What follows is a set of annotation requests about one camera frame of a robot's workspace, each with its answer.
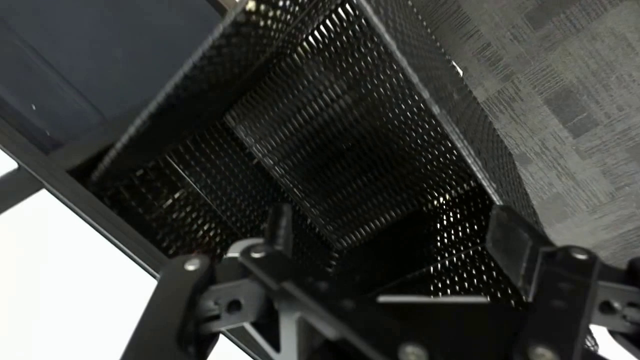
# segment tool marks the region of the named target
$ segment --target black perforated mesh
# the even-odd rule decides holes
[[[168,256],[294,205],[294,258],[362,294],[522,297],[484,250],[515,164],[410,1],[244,0],[93,177]]]

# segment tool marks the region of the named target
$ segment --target perforated metal sheet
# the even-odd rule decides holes
[[[538,224],[510,153],[401,0],[241,1],[92,179],[169,256],[218,258],[291,202],[294,258],[363,294],[515,303],[483,249],[491,206]]]

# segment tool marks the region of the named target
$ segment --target screw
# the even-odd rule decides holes
[[[579,260],[587,260],[589,258],[589,252],[587,250],[584,250],[581,247],[572,247],[569,252],[571,252],[571,255]]]
[[[267,250],[268,248],[263,244],[256,245],[251,248],[251,257],[256,259],[261,258],[267,254]]]
[[[560,360],[560,357],[544,345],[534,345],[529,347],[529,359],[530,360]]]
[[[200,259],[191,258],[184,263],[184,269],[187,271],[194,271],[200,268]]]
[[[429,354],[424,347],[416,343],[404,343],[398,350],[400,360],[429,360]]]

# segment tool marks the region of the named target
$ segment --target gray carpet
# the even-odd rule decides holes
[[[550,237],[640,256],[640,3],[420,0]]]

